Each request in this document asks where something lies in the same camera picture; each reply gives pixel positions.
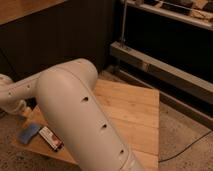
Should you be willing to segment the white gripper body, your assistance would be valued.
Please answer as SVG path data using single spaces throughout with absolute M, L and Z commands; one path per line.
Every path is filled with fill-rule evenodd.
M 27 106 L 25 100 L 8 103 L 3 107 L 3 110 L 8 114 L 21 115 L 24 117 L 30 113 L 30 108 Z

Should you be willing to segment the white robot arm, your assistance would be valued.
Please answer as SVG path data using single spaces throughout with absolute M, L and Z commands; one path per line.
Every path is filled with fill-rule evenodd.
M 145 171 L 93 94 L 98 72 L 78 58 L 20 81 L 0 74 L 0 109 L 17 115 L 34 98 L 82 171 Z

